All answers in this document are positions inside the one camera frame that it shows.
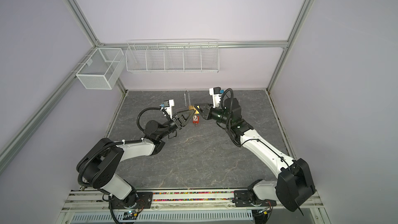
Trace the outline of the brass padlock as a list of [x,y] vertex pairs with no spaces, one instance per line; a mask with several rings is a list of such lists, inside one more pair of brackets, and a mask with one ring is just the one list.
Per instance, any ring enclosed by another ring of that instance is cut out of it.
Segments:
[[191,96],[190,96],[190,91],[186,90],[184,92],[184,102],[185,106],[188,108],[188,110],[193,110],[195,111],[195,114],[199,114],[198,110],[195,108],[195,106],[191,102]]

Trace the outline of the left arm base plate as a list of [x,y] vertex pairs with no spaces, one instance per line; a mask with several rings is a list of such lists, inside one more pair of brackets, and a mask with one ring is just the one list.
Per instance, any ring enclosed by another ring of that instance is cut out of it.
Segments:
[[147,209],[151,208],[153,192],[137,192],[128,195],[124,200],[116,197],[111,198],[113,209]]

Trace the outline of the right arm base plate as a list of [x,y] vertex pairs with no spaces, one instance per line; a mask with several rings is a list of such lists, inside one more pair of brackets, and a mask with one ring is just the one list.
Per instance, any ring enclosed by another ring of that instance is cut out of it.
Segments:
[[274,207],[277,205],[275,200],[260,200],[249,190],[235,190],[232,203],[236,207]]

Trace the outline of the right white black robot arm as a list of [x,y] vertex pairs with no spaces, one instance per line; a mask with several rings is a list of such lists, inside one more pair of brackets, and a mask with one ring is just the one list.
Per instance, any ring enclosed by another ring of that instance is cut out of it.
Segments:
[[300,209],[316,192],[311,170],[303,159],[294,159],[266,141],[241,114],[241,106],[231,88],[211,88],[211,104],[194,105],[205,120],[214,120],[237,147],[248,149],[273,173],[277,181],[258,179],[248,186],[243,203],[253,206],[279,201],[287,210]]

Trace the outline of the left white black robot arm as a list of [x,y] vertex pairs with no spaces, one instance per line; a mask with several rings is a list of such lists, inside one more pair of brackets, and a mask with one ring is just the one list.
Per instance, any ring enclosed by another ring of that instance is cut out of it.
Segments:
[[140,127],[143,137],[138,140],[99,140],[77,164],[77,181],[80,186],[97,189],[124,208],[133,208],[138,204],[139,196],[136,189],[116,174],[119,163],[127,159],[158,154],[165,145],[162,139],[185,127],[195,115],[195,110],[185,110],[170,116],[161,107],[149,107],[140,112],[137,123],[140,123],[141,115],[150,110],[162,111],[167,121],[148,121],[144,128]]

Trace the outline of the red safety padlock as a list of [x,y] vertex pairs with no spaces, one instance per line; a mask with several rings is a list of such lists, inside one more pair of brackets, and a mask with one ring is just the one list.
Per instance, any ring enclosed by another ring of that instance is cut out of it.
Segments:
[[199,117],[198,115],[194,115],[192,118],[192,122],[194,125],[198,125],[199,124]]

